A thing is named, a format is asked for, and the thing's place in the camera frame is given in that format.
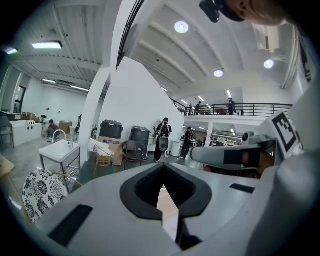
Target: fluorescent light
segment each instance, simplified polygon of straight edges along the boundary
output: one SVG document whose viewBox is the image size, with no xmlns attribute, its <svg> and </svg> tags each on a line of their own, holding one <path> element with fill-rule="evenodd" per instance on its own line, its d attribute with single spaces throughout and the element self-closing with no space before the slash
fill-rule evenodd
<svg viewBox="0 0 320 256">
<path fill-rule="evenodd" d="M 232 98 L 231 93 L 230 93 L 229 90 L 227 90 L 226 93 L 228 94 L 229 98 Z"/>
<path fill-rule="evenodd" d="M 275 62 L 272 59 L 268 59 L 264 62 L 264 67 L 266 69 L 271 69 L 274 66 Z"/>
<path fill-rule="evenodd" d="M 10 49 L 8 49 L 8 50 L 5 51 L 5 52 L 6 52 L 6 54 L 10 55 L 10 54 L 16 54 L 18 51 L 17 51 L 17 49 L 12 49 L 12 48 L 10 48 Z"/>
<path fill-rule="evenodd" d="M 187 23 L 185 23 L 184 21 L 178 21 L 175 25 L 174 25 L 174 29 L 175 31 L 177 31 L 180 34 L 184 34 L 187 33 L 189 30 L 189 25 Z"/>
<path fill-rule="evenodd" d="M 70 87 L 74 88 L 74 89 L 79 89 L 79 90 L 82 90 L 82 91 L 86 91 L 86 92 L 89 92 L 88 89 L 85 89 L 85 88 L 81 88 L 81 87 L 77 87 L 77 86 L 73 86 L 73 85 L 70 85 Z"/>
<path fill-rule="evenodd" d="M 62 44 L 59 41 L 52 42 L 36 42 L 32 44 L 35 49 L 61 49 Z"/>
<path fill-rule="evenodd" d="M 213 74 L 216 78 L 220 78 L 224 75 L 224 72 L 222 70 L 216 70 Z"/>
<path fill-rule="evenodd" d="M 42 79 L 42 80 L 45 81 L 45 82 L 56 84 L 56 81 L 53 81 L 53 80 L 48 80 L 48 79 Z"/>
</svg>

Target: backpack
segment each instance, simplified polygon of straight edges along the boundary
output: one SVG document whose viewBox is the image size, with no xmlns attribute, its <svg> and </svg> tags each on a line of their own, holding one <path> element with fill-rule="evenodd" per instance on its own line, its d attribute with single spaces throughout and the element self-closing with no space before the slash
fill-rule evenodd
<svg viewBox="0 0 320 256">
<path fill-rule="evenodd" d="M 169 137 L 169 133 L 170 133 L 169 124 L 163 124 L 161 126 L 160 131 L 159 131 L 159 136 L 168 138 Z"/>
</svg>

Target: chair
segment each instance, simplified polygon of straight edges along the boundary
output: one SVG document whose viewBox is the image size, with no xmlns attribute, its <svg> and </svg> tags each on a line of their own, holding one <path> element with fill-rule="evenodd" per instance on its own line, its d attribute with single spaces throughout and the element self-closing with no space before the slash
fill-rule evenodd
<svg viewBox="0 0 320 256">
<path fill-rule="evenodd" d="M 10 127 L 10 130 L 3 130 L 3 128 Z M 0 119 L 0 146 L 1 150 L 3 149 L 3 136 L 10 135 L 10 145 L 13 145 L 13 148 L 15 148 L 15 143 L 14 143 L 14 133 L 12 130 L 12 124 L 10 123 L 9 119 L 7 116 L 2 116 Z"/>
<path fill-rule="evenodd" d="M 142 144 L 134 140 L 125 141 L 122 145 L 122 153 L 125 158 L 124 170 L 126 170 L 127 159 L 140 160 L 140 166 L 141 166 L 142 164 L 141 158 L 142 158 L 143 152 L 144 152 L 144 147 Z"/>
<path fill-rule="evenodd" d="M 58 177 L 53 172 L 42 169 L 32 172 L 22 187 L 23 205 L 34 224 L 48 209 L 67 196 L 67 188 Z"/>
</svg>

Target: black and white patterned chair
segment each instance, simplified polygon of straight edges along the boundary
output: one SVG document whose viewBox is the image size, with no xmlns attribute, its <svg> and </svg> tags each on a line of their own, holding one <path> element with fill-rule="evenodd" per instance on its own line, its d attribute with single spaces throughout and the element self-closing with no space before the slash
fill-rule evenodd
<svg viewBox="0 0 320 256">
<path fill-rule="evenodd" d="M 48 209 L 67 196 L 67 188 L 57 175 L 47 170 L 36 170 L 31 173 L 22 188 L 24 208 L 34 224 Z"/>
</svg>

